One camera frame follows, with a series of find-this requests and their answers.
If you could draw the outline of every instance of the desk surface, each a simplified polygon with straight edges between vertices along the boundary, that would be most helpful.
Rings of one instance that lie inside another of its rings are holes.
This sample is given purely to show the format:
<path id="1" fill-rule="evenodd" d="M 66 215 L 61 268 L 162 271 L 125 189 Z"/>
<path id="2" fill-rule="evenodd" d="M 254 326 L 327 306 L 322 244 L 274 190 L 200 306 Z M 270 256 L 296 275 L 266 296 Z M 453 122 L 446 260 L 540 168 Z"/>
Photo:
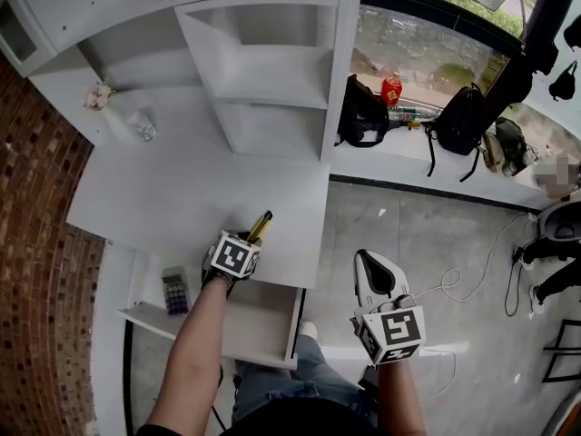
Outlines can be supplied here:
<path id="1" fill-rule="evenodd" d="M 253 279 L 315 286 L 329 167 L 236 155 L 201 87 L 120 94 L 143 108 L 158 134 L 149 143 L 96 147 L 67 222 L 158 254 L 198 263 L 220 229 L 274 218 Z"/>

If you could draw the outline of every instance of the gray tile floor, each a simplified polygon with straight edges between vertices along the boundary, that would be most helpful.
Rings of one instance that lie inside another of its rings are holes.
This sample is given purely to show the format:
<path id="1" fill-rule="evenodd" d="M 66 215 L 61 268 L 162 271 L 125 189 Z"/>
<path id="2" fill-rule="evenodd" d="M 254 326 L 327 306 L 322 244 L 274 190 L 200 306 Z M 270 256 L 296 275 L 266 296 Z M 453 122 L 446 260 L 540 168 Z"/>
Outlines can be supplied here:
<path id="1" fill-rule="evenodd" d="M 356 381 L 367 363 L 349 323 L 357 306 L 353 255 L 358 249 L 371 249 L 397 263 L 414 293 L 438 285 L 447 270 L 459 268 L 462 281 L 449 292 L 464 298 L 481 281 L 497 233 L 520 214 L 440 197 L 330 183 L 317 289 L 308 292 L 303 313 L 317 324 L 330 364 Z M 547 301 L 543 315 L 531 313 L 527 296 L 531 283 L 544 281 L 563 264 L 537 263 L 532 273 L 522 272 L 517 314 L 508 318 L 504 312 L 511 253 L 532 230 L 526 218 L 508 226 L 498 238 L 486 280 L 466 302 L 454 301 L 440 290 L 418 297 L 418 304 L 424 307 L 428 340 L 411 365 L 421 400 L 451 379 L 454 358 L 449 352 L 457 358 L 455 380 L 423 405 L 432 436 L 540 434 L 573 387 L 570 382 L 541 383 L 550 358 L 542 349 L 555 339 L 563 318 L 581 319 L 581 290 L 571 288 L 554 296 Z M 450 273 L 445 283 L 457 278 L 456 272 Z M 508 297 L 509 310 L 517 301 L 516 281 L 517 271 Z M 580 343 L 581 334 L 570 339 Z M 151 411 L 170 347 L 169 340 L 135 328 L 135 427 Z M 559 363 L 556 372 L 578 372 L 578 367 L 578 359 L 569 359 Z M 224 361 L 224 369 L 226 378 L 216 407 L 228 423 L 233 404 L 231 363 Z M 213 416 L 207 433 L 219 434 Z"/>

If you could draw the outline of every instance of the person's left arm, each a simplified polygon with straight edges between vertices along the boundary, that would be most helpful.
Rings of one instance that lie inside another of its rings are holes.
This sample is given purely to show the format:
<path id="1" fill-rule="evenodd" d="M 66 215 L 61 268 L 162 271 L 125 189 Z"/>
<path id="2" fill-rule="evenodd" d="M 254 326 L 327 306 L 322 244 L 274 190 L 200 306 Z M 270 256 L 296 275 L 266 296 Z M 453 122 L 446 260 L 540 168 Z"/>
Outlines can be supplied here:
<path id="1" fill-rule="evenodd" d="M 173 343 L 147 424 L 188 436 L 205 433 L 220 382 L 226 293 L 219 276 L 200 292 Z"/>

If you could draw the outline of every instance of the white cable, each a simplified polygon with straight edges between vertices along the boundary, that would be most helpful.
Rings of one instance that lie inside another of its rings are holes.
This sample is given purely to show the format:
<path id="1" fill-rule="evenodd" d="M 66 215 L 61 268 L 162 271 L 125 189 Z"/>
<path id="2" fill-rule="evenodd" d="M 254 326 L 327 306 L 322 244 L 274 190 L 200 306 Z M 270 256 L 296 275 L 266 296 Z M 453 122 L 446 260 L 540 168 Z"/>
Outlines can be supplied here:
<path id="1" fill-rule="evenodd" d="M 419 297 L 420 295 L 423 295 L 426 292 L 432 292 L 432 291 L 437 291 L 438 289 L 441 289 L 442 292 L 445 293 L 450 299 L 454 299 L 455 301 L 458 301 L 458 302 L 467 301 L 470 297 L 472 297 L 477 292 L 478 289 L 480 289 L 482 284 L 484 284 L 484 281 L 487 279 L 487 273 L 488 273 L 488 267 L 490 266 L 490 260 L 492 260 L 494 252 L 497 249 L 497 243 L 498 243 L 498 238 L 500 237 L 500 234 L 502 234 L 508 228 L 508 226 L 510 226 L 512 223 L 514 223 L 519 218 L 527 218 L 527 215 L 521 214 L 519 216 L 515 216 L 510 223 L 505 224 L 505 226 L 497 233 L 497 237 L 495 237 L 494 243 L 492 244 L 492 248 L 490 249 L 490 252 L 488 253 L 487 265 L 486 265 L 486 268 L 484 269 L 484 274 L 482 275 L 482 279 L 480 280 L 480 282 L 478 283 L 478 286 L 476 286 L 474 291 L 472 291 L 468 295 L 468 297 L 464 297 L 463 299 L 459 299 L 458 297 L 454 297 L 452 294 L 450 294 L 446 291 L 446 289 L 451 289 L 453 287 L 458 286 L 460 281 L 462 280 L 462 272 L 458 268 L 450 268 L 447 272 L 445 272 L 442 275 L 441 279 L 439 280 L 438 286 L 432 287 L 432 288 L 427 289 L 426 291 L 422 291 L 422 292 L 419 292 L 417 294 L 414 294 L 414 298 Z M 448 273 L 451 273 L 451 272 L 458 272 L 458 280 L 452 284 L 444 284 L 444 278 L 446 277 L 446 275 Z"/>
<path id="2" fill-rule="evenodd" d="M 452 379 L 448 382 L 448 384 L 446 386 L 444 386 L 442 389 L 440 389 L 438 392 L 436 392 L 434 395 L 431 395 L 427 399 L 425 399 L 424 401 L 420 402 L 419 405 L 424 405 L 426 402 L 431 401 L 435 397 L 438 397 L 442 392 L 444 392 L 447 388 L 449 388 L 450 385 L 452 384 L 452 382 L 454 382 L 454 380 L 456 379 L 456 354 L 453 351 L 440 351 L 438 349 L 427 349 L 427 350 L 430 352 L 451 353 L 452 357 L 454 358 L 454 369 L 452 371 Z"/>

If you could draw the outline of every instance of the person's arm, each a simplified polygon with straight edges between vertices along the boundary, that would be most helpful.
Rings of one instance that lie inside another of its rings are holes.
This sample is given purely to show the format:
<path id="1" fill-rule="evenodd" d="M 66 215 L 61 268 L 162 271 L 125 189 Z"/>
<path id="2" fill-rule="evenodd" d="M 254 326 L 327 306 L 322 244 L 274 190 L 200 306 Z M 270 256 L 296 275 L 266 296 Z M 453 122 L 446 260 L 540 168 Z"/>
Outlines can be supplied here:
<path id="1" fill-rule="evenodd" d="M 407 360 L 379 366 L 379 427 L 390 436 L 425 436 L 416 386 Z"/>
<path id="2" fill-rule="evenodd" d="M 173 343 L 147 424 L 188 436 L 205 433 L 220 381 L 226 292 L 220 277 L 200 292 Z"/>

